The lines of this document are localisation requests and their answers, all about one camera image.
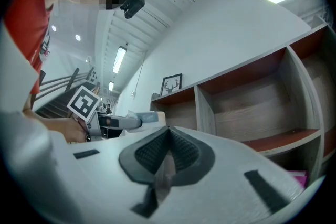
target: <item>deer head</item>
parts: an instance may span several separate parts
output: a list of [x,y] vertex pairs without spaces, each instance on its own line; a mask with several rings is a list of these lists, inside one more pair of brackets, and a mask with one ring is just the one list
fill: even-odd
[[170,89],[169,87],[167,87],[168,86],[168,81],[166,81],[163,88],[165,88],[168,93],[171,93],[173,91],[173,89],[177,88],[180,85],[180,83],[177,79],[175,79],[175,83],[176,83],[175,86],[172,86],[172,88]]

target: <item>pink object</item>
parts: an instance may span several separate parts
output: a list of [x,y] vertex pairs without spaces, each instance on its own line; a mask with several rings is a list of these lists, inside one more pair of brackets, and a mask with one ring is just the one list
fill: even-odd
[[287,171],[287,172],[290,173],[300,183],[302,187],[306,186],[308,178],[307,171]]

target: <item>wooden railing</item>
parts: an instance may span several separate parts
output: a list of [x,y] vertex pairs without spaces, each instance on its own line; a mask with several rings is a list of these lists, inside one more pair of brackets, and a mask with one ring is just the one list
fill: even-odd
[[31,107],[33,107],[35,101],[61,88],[66,87],[64,92],[69,91],[71,89],[71,86],[74,83],[81,81],[81,80],[88,80],[92,72],[93,72],[93,68],[91,68],[89,72],[79,74],[79,68],[76,68],[76,70],[71,76],[62,77],[62,78],[43,82],[43,78],[45,77],[46,74],[43,71],[41,71],[40,79],[39,79],[40,86],[45,86],[48,84],[49,85],[40,90],[40,93],[43,93],[43,94],[39,95],[38,97],[36,97],[36,94],[31,95]]

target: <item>person's arm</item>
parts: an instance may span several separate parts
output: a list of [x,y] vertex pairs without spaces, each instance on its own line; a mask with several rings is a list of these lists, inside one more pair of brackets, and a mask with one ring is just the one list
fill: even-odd
[[25,106],[23,108],[23,113],[33,119],[37,119],[45,127],[47,127],[51,131],[57,131],[64,135],[67,142],[85,142],[86,133],[73,118],[65,118],[65,119],[46,119],[37,115],[34,111],[31,110],[30,99],[31,95],[29,95]]

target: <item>red-brown shelf board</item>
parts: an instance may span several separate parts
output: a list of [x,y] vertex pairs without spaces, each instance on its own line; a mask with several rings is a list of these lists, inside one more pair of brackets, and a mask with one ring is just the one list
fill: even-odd
[[336,148],[336,127],[330,129],[324,134],[324,153],[323,157],[326,157]]
[[300,59],[304,59],[305,57],[310,56],[320,48],[321,41],[323,39],[323,35],[326,29],[327,26],[321,28],[320,30],[307,37],[304,37],[303,39],[294,42],[290,46]]
[[216,94],[269,76],[278,70],[285,51],[285,48],[280,49],[198,86],[210,94]]
[[181,89],[181,91],[154,99],[152,102],[162,105],[180,104],[195,100],[194,87]]
[[244,141],[242,143],[258,152],[268,151],[297,142],[317,131],[318,130],[315,129],[293,129],[288,132],[277,134],[271,137],[252,141]]

